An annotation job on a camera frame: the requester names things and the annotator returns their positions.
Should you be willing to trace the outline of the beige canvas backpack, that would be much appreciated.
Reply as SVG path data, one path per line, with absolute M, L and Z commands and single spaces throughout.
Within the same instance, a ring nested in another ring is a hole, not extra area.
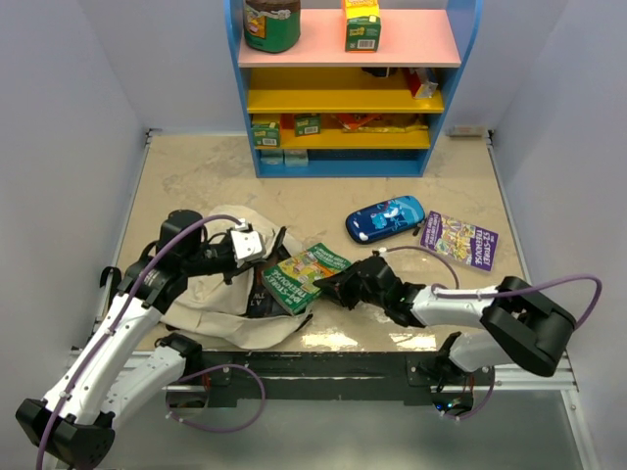
M 244 219 L 264 236 L 262 259 L 239 267 L 226 285 L 221 275 L 190 276 L 190 256 L 202 242 L 223 234 Z M 255 211 L 222 206 L 209 216 L 178 210 L 162 224 L 159 238 L 126 271 L 101 330 L 135 349 L 159 323 L 186 338 L 222 341 L 245 351 L 268 350 L 303 329 L 312 319 L 307 307 L 300 314 L 253 319 L 244 316 L 255 272 L 260 274 L 287 259 L 298 243 Z

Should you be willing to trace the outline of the dark Tale of Two Cities book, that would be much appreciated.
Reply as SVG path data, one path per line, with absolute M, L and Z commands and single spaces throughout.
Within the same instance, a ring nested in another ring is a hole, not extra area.
M 255 272 L 251 292 L 244 316 L 247 318 L 261 319 L 279 316 L 291 316 L 271 295 L 264 285 L 262 275 Z

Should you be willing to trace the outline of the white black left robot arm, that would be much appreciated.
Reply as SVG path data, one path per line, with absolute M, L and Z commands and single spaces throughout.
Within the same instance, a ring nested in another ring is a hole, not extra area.
M 196 382 L 201 346 L 183 335 L 166 336 L 132 372 L 126 365 L 190 279 L 220 275 L 229 282 L 265 252 L 253 226 L 230 214 L 171 212 L 156 241 L 123 275 L 105 317 L 78 358 L 41 399 L 25 399 L 16 419 L 36 446 L 35 466 L 47 457 L 72 469 L 95 469 L 119 428 L 164 386 Z

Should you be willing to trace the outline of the purple Treehouse book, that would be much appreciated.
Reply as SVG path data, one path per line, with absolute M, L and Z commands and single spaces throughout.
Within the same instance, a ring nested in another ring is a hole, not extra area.
M 490 272 L 499 234 L 460 219 L 431 211 L 426 216 L 420 246 L 455 262 Z

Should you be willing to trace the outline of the blue pencil case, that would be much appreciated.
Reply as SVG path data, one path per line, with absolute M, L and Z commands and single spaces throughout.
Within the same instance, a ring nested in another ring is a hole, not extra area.
M 350 213 L 345 227 L 353 241 L 366 245 L 414 230 L 425 218 L 425 210 L 418 199 L 405 195 Z

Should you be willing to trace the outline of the green Treehouse book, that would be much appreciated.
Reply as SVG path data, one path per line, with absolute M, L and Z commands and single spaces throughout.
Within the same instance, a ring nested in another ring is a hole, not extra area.
M 264 270 L 262 281 L 278 304 L 296 315 L 305 311 L 320 295 L 315 281 L 332 277 L 351 264 L 323 243 L 317 243 Z

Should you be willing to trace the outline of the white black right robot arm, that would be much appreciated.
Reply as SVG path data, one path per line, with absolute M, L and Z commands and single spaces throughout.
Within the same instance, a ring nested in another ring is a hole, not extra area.
M 338 306 L 377 306 L 402 327 L 469 328 L 469 333 L 451 334 L 422 367 L 450 385 L 484 367 L 505 364 L 551 377 L 576 326 L 568 311 L 515 276 L 475 291 L 449 290 L 404 282 L 385 258 L 371 256 L 314 284 Z

